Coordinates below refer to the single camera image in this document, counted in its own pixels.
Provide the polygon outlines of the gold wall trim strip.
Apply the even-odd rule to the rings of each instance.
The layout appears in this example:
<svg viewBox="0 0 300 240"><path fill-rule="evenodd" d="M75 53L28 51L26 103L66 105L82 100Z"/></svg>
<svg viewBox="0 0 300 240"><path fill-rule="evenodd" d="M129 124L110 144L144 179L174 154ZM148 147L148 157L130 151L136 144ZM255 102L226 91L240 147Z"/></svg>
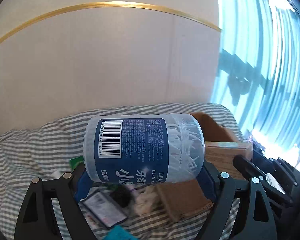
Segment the gold wall trim strip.
<svg viewBox="0 0 300 240"><path fill-rule="evenodd" d="M193 16L190 14L187 14L183 11L180 10L175 10L172 8L168 8L165 6L159 6L159 5L154 5L154 4L148 4L148 3L139 3L139 2L127 2L127 1L104 1L104 2L92 2L92 3L83 3L83 4L77 4L77 5L71 5L68 7L64 7L61 9L53 10L47 13L44 13L42 15L39 15L35 18L32 18L21 25L15 27L14 29L10 30L7 32L5 35L3 35L0 38L0 44L16 34L17 32L35 24L40 21L43 21L48 18L52 18L61 14L66 14L69 12L74 12L74 11L80 11L80 10L87 10L87 9L95 9L95 8L135 8L135 9L144 9L144 10L151 10L151 11L157 11L157 12L162 12L178 17L182 17L194 22L197 22L199 24L202 24L204 26L207 26L213 30L216 30L218 32L221 32L221 28L219 28L217 25L203 19L197 16Z"/></svg>

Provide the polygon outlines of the green snack packet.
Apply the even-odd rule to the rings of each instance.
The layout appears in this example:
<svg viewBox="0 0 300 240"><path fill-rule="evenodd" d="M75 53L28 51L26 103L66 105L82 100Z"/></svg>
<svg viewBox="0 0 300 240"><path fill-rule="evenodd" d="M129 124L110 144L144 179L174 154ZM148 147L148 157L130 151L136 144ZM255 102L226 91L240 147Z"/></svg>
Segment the green snack packet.
<svg viewBox="0 0 300 240"><path fill-rule="evenodd" d="M82 155L69 160L69 165L72 171L81 163L84 163L84 158Z"/></svg>

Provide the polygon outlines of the cardboard box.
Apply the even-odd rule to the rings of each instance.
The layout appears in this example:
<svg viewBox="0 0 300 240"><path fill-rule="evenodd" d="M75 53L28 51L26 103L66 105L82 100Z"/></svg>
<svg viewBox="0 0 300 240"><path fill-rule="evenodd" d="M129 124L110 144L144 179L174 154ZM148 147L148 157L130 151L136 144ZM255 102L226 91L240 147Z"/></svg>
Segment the cardboard box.
<svg viewBox="0 0 300 240"><path fill-rule="evenodd" d="M234 132L217 124L213 118L204 113L193 113L199 122L205 141L205 160L212 163L219 172L228 172L232 178L243 179L233 166L236 155L248 160L253 158L253 144L241 142ZM165 211L173 222L179 222L196 216L212 207L201 189L198 179L181 183L164 183L156 185L158 195Z"/></svg>

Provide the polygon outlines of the white lace cloth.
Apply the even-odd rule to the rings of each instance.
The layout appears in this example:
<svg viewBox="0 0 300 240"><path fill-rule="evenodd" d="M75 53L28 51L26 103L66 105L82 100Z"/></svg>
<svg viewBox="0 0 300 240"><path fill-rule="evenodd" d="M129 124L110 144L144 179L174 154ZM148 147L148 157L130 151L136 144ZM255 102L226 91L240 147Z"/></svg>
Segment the white lace cloth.
<svg viewBox="0 0 300 240"><path fill-rule="evenodd" d="M155 186L147 186L135 198L133 209L138 216L146 215L156 209L159 202L160 197Z"/></svg>

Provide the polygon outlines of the blue striped curtain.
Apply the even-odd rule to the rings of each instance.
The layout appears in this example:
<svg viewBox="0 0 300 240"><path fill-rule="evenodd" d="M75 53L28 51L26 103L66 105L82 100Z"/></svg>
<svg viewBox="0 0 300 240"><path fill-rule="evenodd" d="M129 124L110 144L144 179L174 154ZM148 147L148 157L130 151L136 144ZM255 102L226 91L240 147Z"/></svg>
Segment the blue striped curtain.
<svg viewBox="0 0 300 240"><path fill-rule="evenodd" d="M218 0L221 42L211 100L244 137L300 170L300 15L288 0Z"/></svg>

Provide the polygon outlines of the dental floss pick jar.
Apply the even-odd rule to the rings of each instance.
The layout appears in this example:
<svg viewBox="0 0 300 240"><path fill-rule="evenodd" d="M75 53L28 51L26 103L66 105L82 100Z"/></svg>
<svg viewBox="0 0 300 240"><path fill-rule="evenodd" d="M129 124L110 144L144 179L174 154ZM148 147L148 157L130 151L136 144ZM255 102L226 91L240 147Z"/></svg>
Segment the dental floss pick jar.
<svg viewBox="0 0 300 240"><path fill-rule="evenodd" d="M96 116L85 130L83 159L94 182L178 183L198 176L204 147L190 114Z"/></svg>

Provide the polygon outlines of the grey checkered cloth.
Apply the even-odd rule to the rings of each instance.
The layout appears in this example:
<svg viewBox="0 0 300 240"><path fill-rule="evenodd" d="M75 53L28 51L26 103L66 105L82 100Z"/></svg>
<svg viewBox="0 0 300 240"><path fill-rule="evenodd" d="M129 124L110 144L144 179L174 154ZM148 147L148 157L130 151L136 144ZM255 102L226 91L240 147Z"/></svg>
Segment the grey checkered cloth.
<svg viewBox="0 0 300 240"><path fill-rule="evenodd" d="M0 231L13 239L15 225L26 191L33 178L54 179L53 173L70 171L70 159L83 155L83 137L95 115L169 114L203 112L235 134L243 135L233 114L214 103L163 103L121 106L66 116L40 128L13 129L0 135ZM138 239L194 239L209 211L173 223L162 206L144 216L132 216L121 226Z"/></svg>

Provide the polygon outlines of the black phone-like card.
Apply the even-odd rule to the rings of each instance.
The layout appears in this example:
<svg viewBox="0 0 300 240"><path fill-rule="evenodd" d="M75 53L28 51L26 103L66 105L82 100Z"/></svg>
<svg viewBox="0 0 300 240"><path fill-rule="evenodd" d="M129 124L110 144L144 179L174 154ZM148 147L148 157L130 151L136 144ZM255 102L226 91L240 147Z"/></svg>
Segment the black phone-like card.
<svg viewBox="0 0 300 240"><path fill-rule="evenodd" d="M110 198L101 191L94 191L84 198L81 203L108 229L128 219L128 216L122 211L121 207L115 204L114 201L110 200Z"/></svg>

